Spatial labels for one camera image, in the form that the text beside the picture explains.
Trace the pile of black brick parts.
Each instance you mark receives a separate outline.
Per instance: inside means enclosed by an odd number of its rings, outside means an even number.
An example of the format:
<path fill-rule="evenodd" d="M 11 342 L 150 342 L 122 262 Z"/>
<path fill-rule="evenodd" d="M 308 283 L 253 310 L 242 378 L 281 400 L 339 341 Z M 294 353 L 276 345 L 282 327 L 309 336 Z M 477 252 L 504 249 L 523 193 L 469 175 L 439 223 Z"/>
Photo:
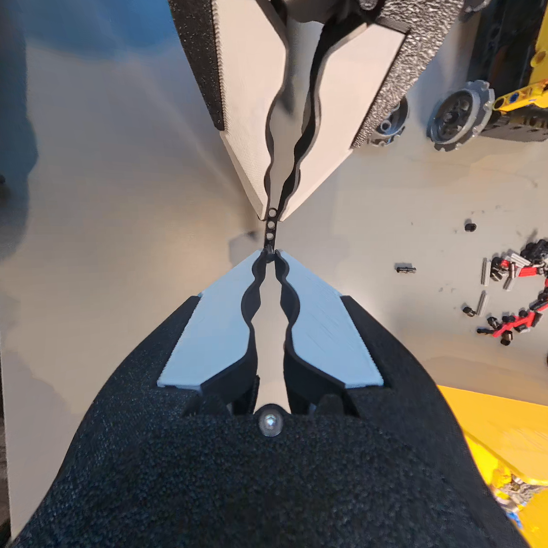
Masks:
<path fill-rule="evenodd" d="M 478 283 L 478 299 L 462 305 L 464 316 L 476 322 L 478 337 L 508 347 L 547 323 L 547 237 L 483 257 Z"/>

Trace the grey desk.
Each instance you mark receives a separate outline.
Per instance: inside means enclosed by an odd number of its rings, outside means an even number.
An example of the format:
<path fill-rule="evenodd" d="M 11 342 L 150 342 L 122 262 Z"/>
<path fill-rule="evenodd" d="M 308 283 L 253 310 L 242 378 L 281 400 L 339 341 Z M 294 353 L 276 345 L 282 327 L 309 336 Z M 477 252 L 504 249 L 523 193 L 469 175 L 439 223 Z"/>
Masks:
<path fill-rule="evenodd" d="M 460 311 L 478 299 L 483 257 L 547 237 L 547 143 L 478 137 L 437 152 L 425 135 L 437 101 L 465 81 L 477 24 L 457 21 L 409 91 L 403 135 L 354 152 L 278 242 L 437 383 L 547 405 L 547 323 L 504 347 Z M 166 1 L 1 1 L 1 174 L 16 536 L 114 369 L 263 231 Z"/>

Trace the pile of assorted brick beams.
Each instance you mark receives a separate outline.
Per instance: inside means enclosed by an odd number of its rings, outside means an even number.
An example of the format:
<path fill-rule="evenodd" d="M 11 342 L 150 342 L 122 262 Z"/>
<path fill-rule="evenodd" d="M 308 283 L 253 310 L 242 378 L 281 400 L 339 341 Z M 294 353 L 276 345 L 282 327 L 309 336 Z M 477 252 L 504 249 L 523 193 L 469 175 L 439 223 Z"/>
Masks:
<path fill-rule="evenodd" d="M 527 483 L 510 473 L 497 478 L 494 476 L 490 489 L 506 516 L 522 527 L 519 521 L 520 511 L 532 501 L 535 495 L 547 490 L 547 486 Z"/>

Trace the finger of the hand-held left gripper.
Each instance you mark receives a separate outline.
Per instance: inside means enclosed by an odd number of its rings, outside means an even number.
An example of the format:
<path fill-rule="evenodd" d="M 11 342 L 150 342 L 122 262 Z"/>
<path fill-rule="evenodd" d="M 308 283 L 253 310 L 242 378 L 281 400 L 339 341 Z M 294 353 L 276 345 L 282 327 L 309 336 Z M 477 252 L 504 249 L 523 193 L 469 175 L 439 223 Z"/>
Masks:
<path fill-rule="evenodd" d="M 286 27 L 270 1 L 211 3 L 223 130 L 220 136 L 260 220 L 270 203 L 270 119 L 288 67 Z"/>
<path fill-rule="evenodd" d="M 283 186 L 289 218 L 351 154 L 360 127 L 406 38 L 395 24 L 350 16 L 322 32 L 311 67 L 310 115 Z"/>

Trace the yellow storage bin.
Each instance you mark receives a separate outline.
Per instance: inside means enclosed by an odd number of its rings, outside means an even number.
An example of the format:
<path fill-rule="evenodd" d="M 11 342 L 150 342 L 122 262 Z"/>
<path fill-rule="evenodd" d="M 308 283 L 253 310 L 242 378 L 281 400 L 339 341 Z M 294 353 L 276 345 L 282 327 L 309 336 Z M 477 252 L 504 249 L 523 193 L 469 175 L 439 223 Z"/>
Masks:
<path fill-rule="evenodd" d="M 527 483 L 547 486 L 547 406 L 438 388 L 456 416 L 489 489 L 494 476 L 510 473 Z M 535 495 L 520 511 L 522 527 L 511 521 L 530 547 L 547 547 L 547 490 Z"/>

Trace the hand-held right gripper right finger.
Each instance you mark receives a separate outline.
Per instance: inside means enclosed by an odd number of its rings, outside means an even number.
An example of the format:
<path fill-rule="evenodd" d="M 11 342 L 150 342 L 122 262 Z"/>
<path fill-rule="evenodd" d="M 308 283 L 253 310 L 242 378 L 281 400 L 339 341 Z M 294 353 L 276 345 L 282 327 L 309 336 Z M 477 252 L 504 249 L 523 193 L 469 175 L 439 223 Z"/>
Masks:
<path fill-rule="evenodd" d="M 275 266 L 290 357 L 343 389 L 383 386 L 343 295 L 285 251 L 276 252 Z"/>

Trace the grey toothed brick wheel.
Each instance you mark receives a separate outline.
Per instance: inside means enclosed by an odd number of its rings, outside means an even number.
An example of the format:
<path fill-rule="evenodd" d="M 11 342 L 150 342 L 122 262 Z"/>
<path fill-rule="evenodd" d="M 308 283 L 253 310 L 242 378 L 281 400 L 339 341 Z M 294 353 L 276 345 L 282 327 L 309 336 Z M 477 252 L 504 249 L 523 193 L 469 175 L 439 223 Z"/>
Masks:
<path fill-rule="evenodd" d="M 385 119 L 371 134 L 368 144 L 384 147 L 394 142 L 405 130 L 406 121 L 409 115 L 409 104 L 404 95 L 400 102 L 394 106 Z"/>

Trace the thin black holed brick beam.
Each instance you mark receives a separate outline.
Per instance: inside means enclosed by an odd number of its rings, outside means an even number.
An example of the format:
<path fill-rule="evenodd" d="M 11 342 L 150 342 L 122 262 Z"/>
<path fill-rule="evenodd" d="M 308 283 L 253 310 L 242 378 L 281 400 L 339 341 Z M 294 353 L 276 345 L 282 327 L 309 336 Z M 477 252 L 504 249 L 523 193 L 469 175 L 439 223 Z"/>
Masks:
<path fill-rule="evenodd" d="M 264 250 L 267 253 L 268 261 L 273 260 L 275 255 L 276 231 L 278 222 L 278 211 L 276 208 L 269 208 L 265 223 Z"/>

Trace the yellow toy brick vehicle model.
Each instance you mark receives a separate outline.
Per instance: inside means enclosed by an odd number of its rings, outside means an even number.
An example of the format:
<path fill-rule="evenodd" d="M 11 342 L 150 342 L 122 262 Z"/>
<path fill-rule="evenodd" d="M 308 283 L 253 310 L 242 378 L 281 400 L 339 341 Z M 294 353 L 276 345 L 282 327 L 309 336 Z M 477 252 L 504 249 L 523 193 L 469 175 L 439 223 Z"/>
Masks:
<path fill-rule="evenodd" d="M 547 1 L 465 1 L 479 14 L 468 81 L 433 110 L 427 136 L 454 151 L 477 136 L 547 140 Z"/>

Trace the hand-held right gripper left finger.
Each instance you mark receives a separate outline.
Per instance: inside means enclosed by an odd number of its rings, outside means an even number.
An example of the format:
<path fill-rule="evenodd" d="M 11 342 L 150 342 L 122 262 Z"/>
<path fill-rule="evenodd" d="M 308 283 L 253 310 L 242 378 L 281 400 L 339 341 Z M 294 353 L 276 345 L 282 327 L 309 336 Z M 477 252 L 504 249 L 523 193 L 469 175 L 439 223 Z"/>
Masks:
<path fill-rule="evenodd" d="M 247 391 L 257 374 L 251 319 L 260 307 L 266 252 L 256 250 L 198 296 L 159 387 Z"/>

